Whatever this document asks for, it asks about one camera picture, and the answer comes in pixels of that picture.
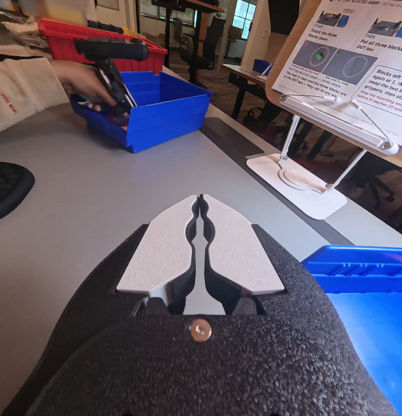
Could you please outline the red plastic bin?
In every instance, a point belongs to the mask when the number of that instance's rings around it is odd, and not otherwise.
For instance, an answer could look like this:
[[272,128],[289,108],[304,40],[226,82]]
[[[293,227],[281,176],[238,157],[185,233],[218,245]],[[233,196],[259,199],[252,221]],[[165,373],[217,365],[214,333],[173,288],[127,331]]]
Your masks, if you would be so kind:
[[[36,21],[39,33],[48,43],[50,54],[54,60],[74,61],[81,64],[91,64],[80,55],[74,46],[74,39],[108,38],[108,39],[132,39],[134,37],[119,33],[121,27],[103,24],[103,28],[116,29],[116,31],[102,30],[96,27],[96,23],[90,27],[83,27],[67,23],[59,23],[48,19]],[[142,39],[148,46],[149,57],[138,62],[134,60],[114,59],[113,62],[120,72],[153,72],[158,75],[163,69],[164,56],[167,50],[150,40]]]

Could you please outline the black office chair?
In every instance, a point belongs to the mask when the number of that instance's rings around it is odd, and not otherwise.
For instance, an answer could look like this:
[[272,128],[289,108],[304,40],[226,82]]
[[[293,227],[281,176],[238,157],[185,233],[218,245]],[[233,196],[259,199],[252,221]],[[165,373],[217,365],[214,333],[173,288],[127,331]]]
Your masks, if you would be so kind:
[[[195,60],[195,71],[198,70],[208,70],[212,71],[215,67],[215,51],[218,44],[218,41],[223,33],[225,25],[225,20],[219,19],[217,17],[213,17],[210,26],[207,28],[207,32],[205,35],[205,39],[203,43],[203,56],[197,55]],[[189,52],[185,48],[179,49],[180,58],[185,61],[188,65],[190,64],[190,60],[192,59],[192,52]],[[198,87],[202,87],[207,89],[206,86],[201,84],[196,77],[195,85]]]

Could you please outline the blue plastic bin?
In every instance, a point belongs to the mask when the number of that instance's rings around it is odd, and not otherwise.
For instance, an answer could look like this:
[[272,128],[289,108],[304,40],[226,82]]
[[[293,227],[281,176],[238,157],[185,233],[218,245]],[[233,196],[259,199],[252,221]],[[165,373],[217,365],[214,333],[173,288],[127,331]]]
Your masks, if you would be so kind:
[[272,66],[273,64],[269,63],[267,60],[255,59],[252,71],[256,72],[261,78],[266,79],[272,69]]
[[120,74],[137,103],[131,109],[127,128],[116,124],[108,109],[94,112],[70,98],[73,111],[97,133],[138,153],[203,126],[213,92],[163,71],[158,75],[150,71]]
[[326,245],[302,261],[360,360],[402,415],[402,247]]

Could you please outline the white document stand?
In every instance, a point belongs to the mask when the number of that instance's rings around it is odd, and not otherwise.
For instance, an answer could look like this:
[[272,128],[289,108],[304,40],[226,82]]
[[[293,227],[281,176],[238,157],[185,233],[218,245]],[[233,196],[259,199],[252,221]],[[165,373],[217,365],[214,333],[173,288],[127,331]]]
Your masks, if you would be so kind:
[[[293,114],[292,123],[280,154],[261,156],[247,162],[255,174],[287,198],[304,214],[315,220],[324,220],[342,208],[347,199],[336,186],[365,155],[367,151],[389,159],[402,167],[402,118],[386,116],[385,112],[369,109],[355,100],[340,103],[339,96],[295,96],[275,91],[272,87],[287,59],[292,54],[304,29],[321,1],[305,1],[301,13],[273,60],[266,80],[267,98]],[[362,148],[343,174],[332,183],[326,183],[288,156],[288,149],[300,119],[343,138]]]

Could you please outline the printed instruction sheet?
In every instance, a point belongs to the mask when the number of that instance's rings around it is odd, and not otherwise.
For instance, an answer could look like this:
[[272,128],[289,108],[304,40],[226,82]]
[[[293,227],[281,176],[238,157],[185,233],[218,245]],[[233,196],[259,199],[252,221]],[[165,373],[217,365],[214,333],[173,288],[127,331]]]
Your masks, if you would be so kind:
[[402,118],[402,1],[321,1],[272,88]]

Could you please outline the wooden desk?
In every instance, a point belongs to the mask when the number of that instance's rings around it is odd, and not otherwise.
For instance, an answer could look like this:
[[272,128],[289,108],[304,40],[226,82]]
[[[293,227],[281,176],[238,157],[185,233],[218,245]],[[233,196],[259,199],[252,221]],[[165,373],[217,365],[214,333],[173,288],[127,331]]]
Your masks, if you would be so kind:
[[195,26],[195,38],[193,40],[193,56],[192,60],[196,60],[198,56],[198,46],[200,42],[200,27],[202,14],[211,14],[215,12],[224,12],[223,8],[213,5],[211,3],[199,0],[152,0],[152,5],[165,8],[166,10],[166,28],[165,28],[165,48],[167,54],[164,58],[164,66],[169,69],[169,57],[170,57],[170,28],[171,28],[171,12],[173,10],[183,11],[183,9],[189,8],[197,12],[196,26]]
[[221,64],[220,68],[229,71],[228,82],[238,88],[231,117],[237,121],[245,93],[249,93],[257,98],[266,100],[265,85],[266,81],[259,77],[256,72],[249,72],[238,65]]

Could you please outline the person's left hand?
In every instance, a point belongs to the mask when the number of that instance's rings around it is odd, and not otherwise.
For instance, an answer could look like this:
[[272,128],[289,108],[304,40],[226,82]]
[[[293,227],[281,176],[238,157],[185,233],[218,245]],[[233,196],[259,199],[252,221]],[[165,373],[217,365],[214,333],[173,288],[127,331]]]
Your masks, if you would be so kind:
[[66,98],[63,98],[63,90],[66,96],[78,94],[88,97],[86,106],[94,112],[101,112],[102,105],[92,103],[91,99],[101,99],[110,108],[113,117],[120,119],[118,121],[120,124],[125,123],[122,119],[128,121],[129,114],[127,112],[120,114],[119,110],[115,109],[118,103],[110,96],[103,83],[99,80],[95,68],[63,60],[50,61],[49,64],[61,85],[57,87],[56,83],[54,83],[50,89],[50,98],[47,100],[49,105],[54,106],[67,101]]

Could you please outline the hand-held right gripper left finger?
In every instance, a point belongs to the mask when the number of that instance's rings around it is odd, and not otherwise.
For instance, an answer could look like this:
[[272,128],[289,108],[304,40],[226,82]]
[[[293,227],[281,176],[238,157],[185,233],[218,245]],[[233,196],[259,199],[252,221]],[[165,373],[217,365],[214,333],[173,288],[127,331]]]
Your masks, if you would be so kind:
[[161,298],[165,304],[180,302],[187,294],[173,288],[193,265],[193,237],[189,225],[196,222],[199,197],[191,195],[156,216],[148,225],[125,268],[116,290]]

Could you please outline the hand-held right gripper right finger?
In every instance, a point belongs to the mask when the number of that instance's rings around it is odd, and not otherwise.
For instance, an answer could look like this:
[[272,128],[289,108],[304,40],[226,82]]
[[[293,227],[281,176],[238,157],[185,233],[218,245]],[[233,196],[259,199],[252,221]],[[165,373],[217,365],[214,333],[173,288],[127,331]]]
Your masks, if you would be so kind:
[[284,291],[285,287],[250,221],[207,194],[200,198],[200,210],[204,237],[208,242],[207,270],[213,276],[226,279],[243,294]]

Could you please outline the black mesh wrist rest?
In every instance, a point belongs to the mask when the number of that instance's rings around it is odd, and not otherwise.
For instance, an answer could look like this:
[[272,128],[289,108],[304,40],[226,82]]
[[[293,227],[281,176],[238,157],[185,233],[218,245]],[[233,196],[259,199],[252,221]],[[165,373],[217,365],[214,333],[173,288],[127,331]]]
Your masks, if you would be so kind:
[[34,184],[34,175],[25,167],[0,162],[0,219],[22,203]]

